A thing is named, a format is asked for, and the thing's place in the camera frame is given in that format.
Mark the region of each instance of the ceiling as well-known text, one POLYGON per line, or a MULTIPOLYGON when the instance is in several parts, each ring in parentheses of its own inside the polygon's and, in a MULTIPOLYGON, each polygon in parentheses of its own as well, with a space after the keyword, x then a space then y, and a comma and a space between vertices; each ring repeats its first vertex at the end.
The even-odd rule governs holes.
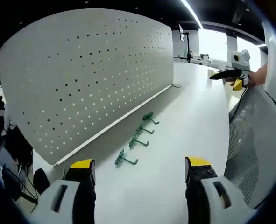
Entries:
MULTIPOLYGON (((240 36, 254 44, 264 41, 262 23, 241 0, 188 0, 204 28, 240 36)), ((6 40, 28 24, 45 16, 79 8, 110 8, 140 14, 172 29, 198 29, 180 0, 67 0, 0 1, 0 48, 6 40)))

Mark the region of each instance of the perforated white panel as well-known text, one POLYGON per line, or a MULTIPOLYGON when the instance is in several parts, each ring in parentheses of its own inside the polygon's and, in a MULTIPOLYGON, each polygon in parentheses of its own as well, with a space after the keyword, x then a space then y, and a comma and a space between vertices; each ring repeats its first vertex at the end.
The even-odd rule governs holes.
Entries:
POLYGON ((54 164, 172 83, 171 29, 110 9, 55 14, 4 44, 0 74, 22 133, 54 164))

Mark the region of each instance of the desk surface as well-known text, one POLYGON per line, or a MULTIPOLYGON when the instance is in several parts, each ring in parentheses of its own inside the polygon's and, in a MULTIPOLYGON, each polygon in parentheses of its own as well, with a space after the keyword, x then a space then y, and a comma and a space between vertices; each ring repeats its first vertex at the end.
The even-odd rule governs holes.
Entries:
POLYGON ((59 167, 75 161, 96 161, 95 222, 98 224, 187 223, 184 157, 206 158, 218 175, 226 167, 229 120, 222 80, 208 80, 207 68, 189 63, 174 64, 174 83, 145 106, 81 149, 59 167), (154 134, 142 133, 148 147, 128 142, 142 116, 154 112, 160 124, 146 127, 154 134), (114 161, 121 149, 133 166, 114 161))

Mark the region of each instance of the green hook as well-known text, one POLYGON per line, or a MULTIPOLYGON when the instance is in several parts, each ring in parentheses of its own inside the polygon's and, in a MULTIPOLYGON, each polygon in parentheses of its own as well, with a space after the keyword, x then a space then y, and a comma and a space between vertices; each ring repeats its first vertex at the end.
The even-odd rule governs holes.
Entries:
POLYGON ((118 155, 117 159, 115 160, 115 165, 118 165, 118 163, 120 162, 121 159, 133 164, 133 165, 136 165, 138 160, 135 160, 135 162, 132 162, 126 158, 123 157, 123 154, 124 154, 124 149, 121 150, 120 154, 118 155))
POLYGON ((144 143, 144 142, 138 141, 138 140, 136 139, 136 136, 137 136, 138 132, 139 132, 139 129, 136 130, 136 134, 133 136, 133 138, 132 138, 131 141, 129 142, 128 146, 129 146, 130 148, 132 147, 134 141, 135 141, 135 142, 138 142, 138 143, 140 143, 140 144, 142 144, 142 145, 144 145, 144 146, 148 146, 148 145, 149 145, 149 141, 148 141, 147 143, 144 143))
POLYGON ((148 132, 149 134, 153 134, 153 133, 155 132, 154 130, 149 131, 149 130, 147 130, 147 129, 143 128, 143 127, 142 127, 142 124, 140 124, 140 126, 138 127, 138 130, 139 130, 139 129, 142 129, 142 130, 144 130, 144 131, 148 132))
POLYGON ((155 122, 151 117, 153 115, 153 112, 150 112, 148 114, 145 114, 142 118, 142 120, 151 120, 155 125, 159 124, 160 122, 155 122))

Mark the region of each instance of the mesh chair back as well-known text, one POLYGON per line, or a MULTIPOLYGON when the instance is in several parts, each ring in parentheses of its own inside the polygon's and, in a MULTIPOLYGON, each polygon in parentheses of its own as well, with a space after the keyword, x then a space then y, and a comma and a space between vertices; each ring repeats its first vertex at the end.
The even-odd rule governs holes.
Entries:
POLYGON ((254 208, 276 181, 276 104, 261 88, 251 88, 233 115, 224 176, 254 208))

